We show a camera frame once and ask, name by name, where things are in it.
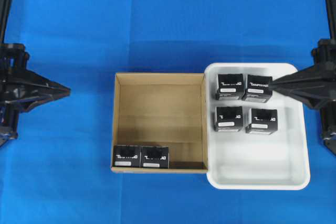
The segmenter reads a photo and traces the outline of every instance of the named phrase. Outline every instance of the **open cardboard box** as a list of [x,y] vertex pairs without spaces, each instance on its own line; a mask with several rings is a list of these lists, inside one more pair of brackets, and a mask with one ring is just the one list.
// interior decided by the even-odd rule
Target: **open cardboard box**
[[[168,146],[169,169],[113,166],[117,144]],[[111,169],[133,173],[206,173],[203,73],[117,73]]]

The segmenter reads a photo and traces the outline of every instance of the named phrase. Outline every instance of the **blue surface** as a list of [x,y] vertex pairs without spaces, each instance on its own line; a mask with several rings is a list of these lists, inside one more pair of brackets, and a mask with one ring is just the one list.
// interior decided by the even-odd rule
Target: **blue surface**
[[116,71],[203,72],[213,62],[313,63],[324,0],[13,0],[6,41],[72,88],[19,120],[0,149],[0,223],[334,223],[336,158],[305,108],[311,182],[217,190],[205,175],[110,171]]

